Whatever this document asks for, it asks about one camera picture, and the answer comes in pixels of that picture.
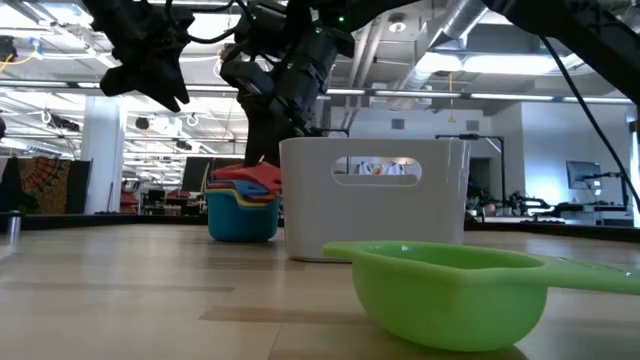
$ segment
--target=wooden table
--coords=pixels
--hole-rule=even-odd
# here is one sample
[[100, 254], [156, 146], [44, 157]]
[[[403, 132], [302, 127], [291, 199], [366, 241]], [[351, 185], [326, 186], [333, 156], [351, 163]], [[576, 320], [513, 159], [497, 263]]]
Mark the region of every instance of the wooden table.
[[[520, 233], [465, 241], [640, 265], [634, 244]], [[25, 232], [17, 251], [0, 261], [2, 359], [640, 359], [639, 297], [554, 289], [515, 347], [461, 354], [381, 330], [349, 265], [287, 260], [282, 240], [224, 245], [204, 226], [131, 225]]]

